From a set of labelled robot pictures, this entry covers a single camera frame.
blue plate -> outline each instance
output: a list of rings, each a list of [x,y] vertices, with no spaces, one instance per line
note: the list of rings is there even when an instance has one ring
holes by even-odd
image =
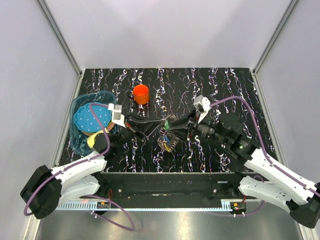
[[[90,104],[91,103],[87,103],[86,105],[80,107],[78,111],[76,111],[74,114],[74,124],[80,131],[84,131],[86,133],[96,133],[102,129],[90,111]],[[112,112],[103,106],[92,106],[92,109],[102,123],[103,127],[105,128],[108,126],[111,121]]]

black mount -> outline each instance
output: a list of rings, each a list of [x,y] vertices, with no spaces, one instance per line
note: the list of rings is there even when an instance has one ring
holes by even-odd
[[[24,202],[27,203],[40,184],[51,176],[51,170],[47,166],[38,167],[20,193]],[[56,209],[61,197],[61,188],[61,181],[53,178],[35,195],[29,208],[37,219],[45,218]]]
[[[225,143],[225,152],[231,160],[244,165],[251,160],[251,155],[259,148],[258,143],[247,137],[244,124],[239,122],[234,114],[222,113],[220,120],[215,126],[213,139],[218,143]]]
[[[317,193],[320,194],[320,182],[315,185]],[[293,200],[287,201],[286,205],[290,209],[290,216],[301,225],[314,229],[320,218],[320,198],[313,195],[308,198],[308,203],[298,205]]]
[[[244,197],[238,189],[243,175],[235,173],[120,172],[102,175],[112,189],[112,199],[123,208],[220,208],[223,199]],[[244,176],[255,175],[257,173],[252,172]],[[97,194],[108,197],[107,193]]]

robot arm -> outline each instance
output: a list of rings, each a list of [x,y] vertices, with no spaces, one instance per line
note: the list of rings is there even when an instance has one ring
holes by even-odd
[[[319,184],[299,176],[271,157],[269,158],[272,163],[269,163],[259,145],[244,133],[244,125],[236,116],[222,114],[217,124],[205,119],[210,109],[210,101],[206,97],[196,97],[194,106],[196,110],[186,118],[170,123],[165,133],[166,140],[160,144],[162,149],[166,151],[171,149],[170,146],[166,146],[170,144],[168,141],[170,138],[186,141],[193,136],[210,138],[217,144],[224,144],[225,152],[231,160],[261,174],[272,183],[245,176],[238,186],[242,194],[272,203],[287,211],[298,223],[314,228],[320,217],[320,197],[315,194],[320,193]],[[109,109],[112,111],[112,121],[124,129],[120,137],[111,141],[111,150],[108,154],[90,160],[97,156],[98,152],[102,153],[106,149],[103,133],[99,133],[92,144],[96,151],[64,166],[53,169],[48,169],[46,166],[39,167],[21,191],[21,197],[27,202],[45,180],[59,171],[62,172],[52,178],[31,201],[29,208],[37,219],[48,216],[59,204],[68,200],[96,194],[101,186],[91,174],[99,173],[106,168],[108,162],[105,159],[112,157],[113,148],[119,145],[119,139],[130,139],[132,134],[135,134],[145,140],[164,122],[162,119],[144,119],[130,114],[125,118],[121,114],[121,106],[118,105],[111,105]]]
[[[315,194],[320,193],[320,185],[299,176],[270,156],[266,159],[258,143],[247,137],[244,125],[238,121],[237,116],[221,114],[219,122],[214,124],[204,119],[210,108],[210,101],[206,97],[196,97],[194,106],[196,110],[186,118],[170,123],[165,133],[169,141],[162,144],[170,144],[170,138],[177,137],[186,141],[193,136],[223,144],[228,158],[259,173],[272,183],[245,176],[238,186],[243,195],[272,203],[287,211],[298,223],[314,228],[320,217],[320,198]]]

metal floor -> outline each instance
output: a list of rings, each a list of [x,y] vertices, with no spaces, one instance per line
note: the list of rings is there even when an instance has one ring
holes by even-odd
[[[258,204],[248,203],[248,212]],[[271,204],[248,217],[221,217],[206,212],[129,212],[137,231],[116,227],[88,212],[55,211],[40,222],[37,240],[301,240],[298,225]],[[122,212],[106,217],[130,226]]]

yellow object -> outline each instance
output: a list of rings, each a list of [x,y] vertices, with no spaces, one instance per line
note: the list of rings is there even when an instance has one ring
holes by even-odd
[[[165,147],[165,149],[166,149],[167,152],[169,152],[169,153],[171,152],[171,150],[167,147],[166,144],[164,145],[164,147]]]
[[[102,130],[96,132],[95,134],[91,135],[88,137],[88,139],[86,140],[86,143],[88,144],[89,148],[93,149],[94,150],[94,145],[95,145],[95,137],[98,135],[98,134],[101,134],[103,133]]]

